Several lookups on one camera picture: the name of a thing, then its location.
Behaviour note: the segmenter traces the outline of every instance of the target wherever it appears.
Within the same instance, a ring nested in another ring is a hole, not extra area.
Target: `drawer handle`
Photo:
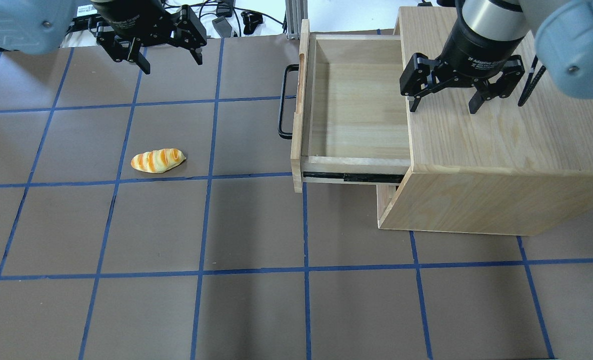
[[[299,64],[289,64],[283,72],[283,83],[281,84],[281,102],[278,103],[278,136],[282,139],[292,139],[292,132],[283,131],[283,103],[286,101],[286,80],[288,73],[299,71]]]

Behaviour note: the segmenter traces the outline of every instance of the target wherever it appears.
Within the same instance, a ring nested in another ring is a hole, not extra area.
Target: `striped pastry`
[[[130,166],[138,171],[159,174],[178,166],[183,160],[185,156],[178,148],[162,148],[135,155],[130,161]]]

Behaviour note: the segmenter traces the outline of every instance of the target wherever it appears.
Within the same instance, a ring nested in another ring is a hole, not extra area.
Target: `wooden cabinet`
[[[378,183],[378,226],[391,230],[534,235],[593,208],[593,100],[565,96],[548,73],[523,107],[525,80],[477,114],[468,112],[474,89],[457,88],[409,111],[404,64],[414,52],[436,57],[455,19],[450,8],[401,7],[392,36],[310,34],[305,21],[296,191]],[[530,63],[532,35],[516,52]]]

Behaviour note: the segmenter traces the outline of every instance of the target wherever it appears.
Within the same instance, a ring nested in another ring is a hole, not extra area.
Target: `wooden drawer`
[[[400,184],[410,167],[401,39],[301,27],[290,163],[303,182]]]

